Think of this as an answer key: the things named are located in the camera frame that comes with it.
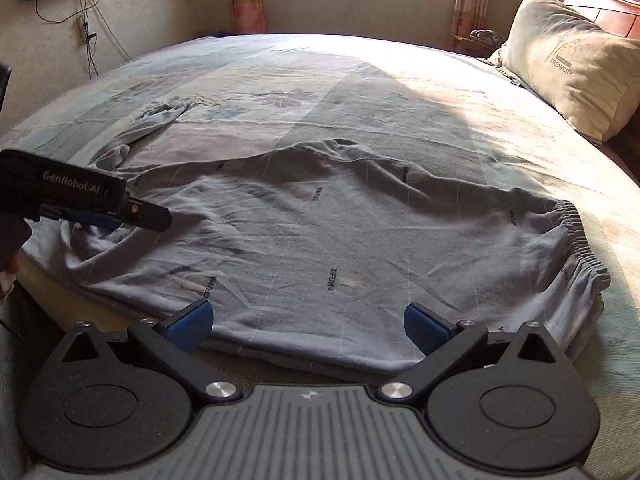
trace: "pillow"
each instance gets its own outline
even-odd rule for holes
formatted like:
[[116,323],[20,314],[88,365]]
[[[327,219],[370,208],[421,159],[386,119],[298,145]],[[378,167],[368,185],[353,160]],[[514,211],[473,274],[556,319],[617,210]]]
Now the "pillow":
[[506,43],[503,46],[501,46],[498,50],[496,50],[493,54],[491,54],[491,56],[489,56],[487,61],[489,62],[489,64],[493,65],[494,68],[498,72],[500,72],[503,76],[506,76],[509,79],[511,79],[511,82],[515,82],[519,86],[525,86],[527,89],[530,89],[529,86],[523,85],[524,81],[522,79],[520,79],[516,74],[514,74],[511,70],[508,70],[507,67],[505,67],[504,63],[502,62],[502,53],[505,51],[505,49],[506,49]]
[[492,60],[598,145],[640,104],[640,41],[602,30],[558,0],[523,0]]

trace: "bedsheet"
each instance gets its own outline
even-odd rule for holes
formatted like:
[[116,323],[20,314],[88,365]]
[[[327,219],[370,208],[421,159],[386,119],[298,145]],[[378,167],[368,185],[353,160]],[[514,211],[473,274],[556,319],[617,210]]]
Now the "bedsheet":
[[[617,478],[640,465],[640,190],[552,108],[491,67],[426,48],[322,36],[226,38],[117,69],[23,121],[2,145],[86,164],[95,143],[168,96],[201,105],[133,147],[131,164],[225,160],[347,138],[437,176],[573,202],[612,277],[576,363],[603,415],[590,470]],[[108,307],[137,314],[122,302]]]

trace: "metal screw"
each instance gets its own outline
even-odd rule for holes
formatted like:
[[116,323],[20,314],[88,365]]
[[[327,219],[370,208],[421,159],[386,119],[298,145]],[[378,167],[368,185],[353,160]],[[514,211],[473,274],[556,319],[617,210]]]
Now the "metal screw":
[[387,383],[380,388],[380,392],[387,399],[406,399],[407,397],[411,397],[414,389],[404,383]]
[[228,399],[238,392],[238,388],[235,384],[227,383],[226,381],[216,381],[215,383],[207,384],[204,391],[209,397]]
[[473,326],[477,324],[473,319],[463,319],[462,321],[458,322],[458,326],[460,328],[469,328],[470,326]]

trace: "handheld device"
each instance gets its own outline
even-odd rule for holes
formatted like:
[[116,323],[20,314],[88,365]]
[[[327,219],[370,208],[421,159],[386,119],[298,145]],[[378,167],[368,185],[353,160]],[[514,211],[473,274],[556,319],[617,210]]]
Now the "handheld device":
[[117,229],[123,223],[162,232],[169,210],[130,196],[126,181],[18,150],[0,152],[0,269],[31,236],[23,219],[41,216]]
[[542,326],[489,333],[419,304],[423,361],[377,390],[242,392],[189,354],[213,321],[200,300],[123,333],[79,322],[34,380],[18,427],[26,480],[587,480],[598,409]]

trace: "wallpaper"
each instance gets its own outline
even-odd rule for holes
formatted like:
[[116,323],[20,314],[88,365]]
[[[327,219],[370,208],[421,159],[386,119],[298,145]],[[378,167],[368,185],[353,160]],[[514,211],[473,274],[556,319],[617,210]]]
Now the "wallpaper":
[[[98,7],[131,57],[230,26],[227,0],[100,0]],[[49,20],[59,21],[79,8],[79,0],[38,2],[40,14]],[[98,14],[89,12],[90,28],[98,34],[94,61],[99,73],[108,72],[127,57]],[[77,19],[45,23],[33,1],[0,0],[0,60],[13,71],[0,130],[88,80]]]

